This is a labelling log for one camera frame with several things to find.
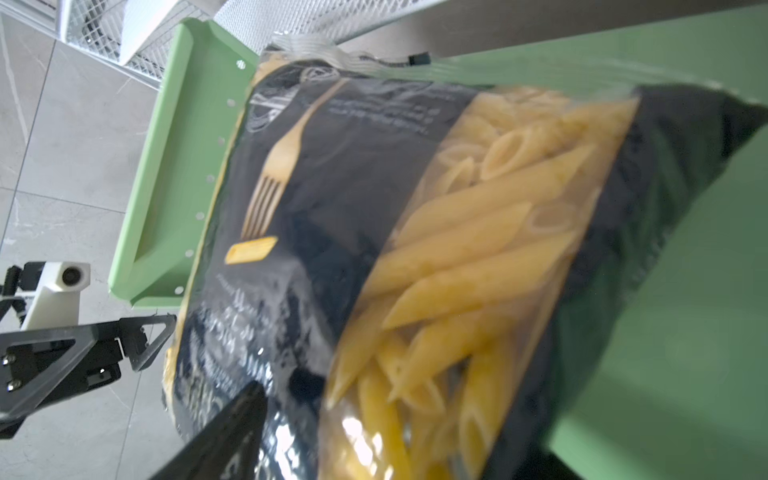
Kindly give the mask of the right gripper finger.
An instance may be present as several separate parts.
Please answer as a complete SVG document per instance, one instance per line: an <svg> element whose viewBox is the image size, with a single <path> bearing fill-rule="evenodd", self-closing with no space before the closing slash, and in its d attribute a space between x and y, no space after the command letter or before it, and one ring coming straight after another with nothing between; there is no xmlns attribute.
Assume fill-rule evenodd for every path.
<svg viewBox="0 0 768 480"><path fill-rule="evenodd" d="M264 388L250 382L153 478L254 479L267 408Z"/></svg>

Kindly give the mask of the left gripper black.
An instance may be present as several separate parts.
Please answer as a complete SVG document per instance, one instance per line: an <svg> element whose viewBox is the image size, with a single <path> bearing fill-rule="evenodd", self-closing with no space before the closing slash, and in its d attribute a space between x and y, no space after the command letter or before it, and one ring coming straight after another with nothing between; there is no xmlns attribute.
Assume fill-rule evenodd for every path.
<svg viewBox="0 0 768 480"><path fill-rule="evenodd" d="M74 327L22 331L26 303L18 293L23 267L10 266L1 282L1 314L13 312L16 330L1 334L1 438L12 439L27 417L121 378L123 353L134 372L149 367L174 332L175 314L126 317L75 335ZM160 326L152 340L145 328Z"/></svg>

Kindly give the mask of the black penne pasta bag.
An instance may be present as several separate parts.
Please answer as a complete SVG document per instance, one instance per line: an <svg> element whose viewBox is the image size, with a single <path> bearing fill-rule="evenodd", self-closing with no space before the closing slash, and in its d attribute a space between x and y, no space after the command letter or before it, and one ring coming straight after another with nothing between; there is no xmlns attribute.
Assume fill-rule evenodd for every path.
<svg viewBox="0 0 768 480"><path fill-rule="evenodd" d="M720 88L572 95L265 53L164 400L191 441L250 382L254 479L517 479L669 235L767 122Z"/></svg>

